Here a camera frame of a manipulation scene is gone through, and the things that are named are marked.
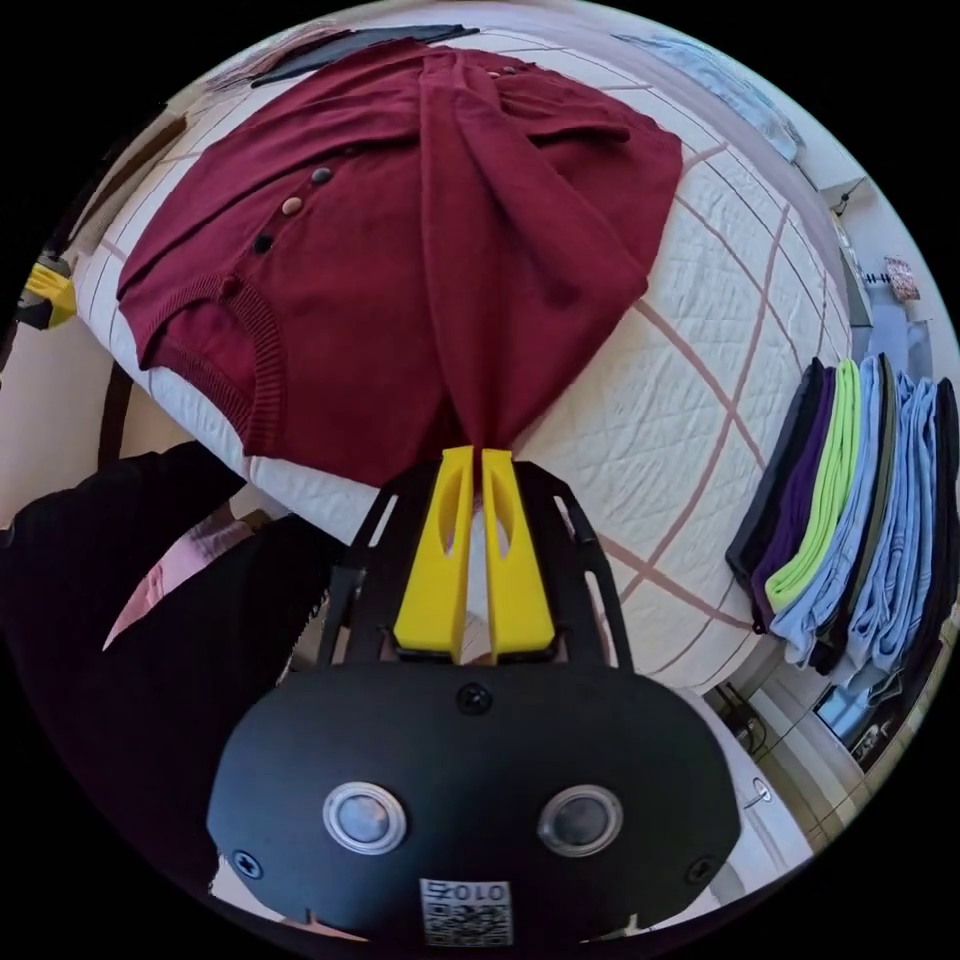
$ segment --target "folded clothes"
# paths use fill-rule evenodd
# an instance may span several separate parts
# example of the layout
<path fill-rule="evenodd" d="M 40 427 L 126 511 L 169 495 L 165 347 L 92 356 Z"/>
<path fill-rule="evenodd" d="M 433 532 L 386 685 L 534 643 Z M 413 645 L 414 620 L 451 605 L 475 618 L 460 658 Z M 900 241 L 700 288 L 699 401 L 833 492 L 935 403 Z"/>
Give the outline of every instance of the folded clothes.
<path fill-rule="evenodd" d="M 766 582 L 774 613 L 786 608 L 807 588 L 823 562 L 850 496 L 860 445 L 860 371 L 852 360 L 837 367 L 837 389 L 830 428 L 817 469 L 810 521 L 800 549 Z"/>
<path fill-rule="evenodd" d="M 896 691 L 913 703 L 940 655 L 940 631 L 957 599 L 960 583 L 960 518 L 957 516 L 957 473 L 960 469 L 960 418 L 953 384 L 944 378 L 937 385 L 936 482 L 933 518 L 933 558 L 930 589 L 916 636 L 904 652 L 895 675 Z M 890 694 L 889 688 L 871 690 L 871 701 Z"/>
<path fill-rule="evenodd" d="M 762 630 L 767 629 L 774 617 L 770 601 L 767 599 L 767 579 L 797 552 L 810 520 L 813 485 L 833 415 L 836 385 L 837 372 L 830 367 L 823 373 L 823 390 L 803 452 L 784 487 L 773 535 L 750 578 L 751 593 L 760 610 L 757 626 Z"/>
<path fill-rule="evenodd" d="M 828 676 L 840 662 L 847 649 L 847 631 L 853 609 L 873 563 L 883 518 L 893 481 L 894 454 L 897 444 L 897 378 L 886 354 L 878 360 L 877 372 L 880 387 L 880 449 L 877 451 L 877 469 L 874 473 L 873 490 L 866 530 L 854 561 L 854 568 L 847 580 L 840 600 L 826 621 L 817 630 L 817 643 L 810 657 L 812 666 L 822 676 Z"/>
<path fill-rule="evenodd" d="M 860 442 L 850 496 L 813 579 L 770 625 L 789 644 L 785 657 L 791 663 L 807 665 L 817 628 L 839 603 L 860 550 L 877 473 L 881 388 L 878 361 L 868 357 L 860 366 Z"/>
<path fill-rule="evenodd" d="M 823 364 L 814 357 L 793 395 L 780 428 L 777 444 L 760 477 L 750 509 L 725 554 L 734 578 L 751 598 L 754 626 L 758 630 L 763 627 L 764 616 L 753 596 L 750 578 L 763 559 L 776 530 L 784 489 L 807 445 L 823 390 Z"/>
<path fill-rule="evenodd" d="M 895 668 L 916 633 L 930 583 L 937 388 L 898 374 L 900 429 L 890 501 L 874 564 L 850 624 L 847 650 L 831 675 L 852 692 Z"/>

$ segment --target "screw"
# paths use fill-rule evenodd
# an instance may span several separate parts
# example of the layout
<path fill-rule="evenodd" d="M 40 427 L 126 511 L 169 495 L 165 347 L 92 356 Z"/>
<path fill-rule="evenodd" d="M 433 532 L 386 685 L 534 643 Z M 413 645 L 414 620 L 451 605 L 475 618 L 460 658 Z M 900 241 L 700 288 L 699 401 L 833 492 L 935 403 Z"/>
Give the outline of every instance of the screw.
<path fill-rule="evenodd" d="M 238 850 L 233 855 L 233 865 L 237 868 L 238 872 L 250 880 L 259 880 L 263 876 L 263 867 L 261 867 L 249 853 L 245 853 L 243 850 Z"/>
<path fill-rule="evenodd" d="M 468 717 L 479 717 L 493 706 L 493 696 L 479 683 L 468 683 L 457 691 L 457 707 Z"/>
<path fill-rule="evenodd" d="M 713 857 L 700 857 L 694 860 L 693 864 L 687 869 L 687 883 L 703 883 L 716 867 L 716 860 Z"/>

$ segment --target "person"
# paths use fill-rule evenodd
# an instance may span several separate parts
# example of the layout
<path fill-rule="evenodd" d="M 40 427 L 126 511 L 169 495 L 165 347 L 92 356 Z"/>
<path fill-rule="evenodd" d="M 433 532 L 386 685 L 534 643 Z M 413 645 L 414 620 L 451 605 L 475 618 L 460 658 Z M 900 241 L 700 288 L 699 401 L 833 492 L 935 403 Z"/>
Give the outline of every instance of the person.
<path fill-rule="evenodd" d="M 219 867 L 206 816 L 223 748 L 284 674 L 345 549 L 288 515 L 131 615 L 158 560 L 243 485 L 193 441 L 120 460 L 0 530 L 0 633 L 41 726 L 126 841 L 200 897 Z"/>

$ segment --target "qr code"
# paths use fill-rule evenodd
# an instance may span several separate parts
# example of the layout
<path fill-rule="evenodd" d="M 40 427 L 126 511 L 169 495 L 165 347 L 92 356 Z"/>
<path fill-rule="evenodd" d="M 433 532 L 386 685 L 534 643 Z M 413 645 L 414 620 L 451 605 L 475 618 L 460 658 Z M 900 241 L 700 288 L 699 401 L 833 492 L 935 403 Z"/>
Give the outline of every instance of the qr code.
<path fill-rule="evenodd" d="M 513 909 L 509 883 L 421 880 L 428 947 L 509 947 Z"/>

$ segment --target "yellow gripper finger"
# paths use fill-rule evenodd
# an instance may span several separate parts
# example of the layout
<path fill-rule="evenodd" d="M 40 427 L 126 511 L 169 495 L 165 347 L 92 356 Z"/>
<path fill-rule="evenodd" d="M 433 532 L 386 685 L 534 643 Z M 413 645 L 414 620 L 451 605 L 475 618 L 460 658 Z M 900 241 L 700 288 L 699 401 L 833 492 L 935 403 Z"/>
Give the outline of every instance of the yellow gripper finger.
<path fill-rule="evenodd" d="M 53 304 L 53 313 L 50 316 L 49 327 L 56 327 L 69 320 L 77 312 L 77 299 L 73 290 L 73 283 L 67 277 L 35 263 L 27 280 L 27 290 L 49 300 Z"/>
<path fill-rule="evenodd" d="M 394 625 L 404 650 L 459 662 L 473 518 L 473 447 L 443 452 L 406 593 Z"/>
<path fill-rule="evenodd" d="M 511 654 L 543 653 L 554 628 L 512 454 L 484 450 L 482 467 L 487 610 L 496 663 Z"/>

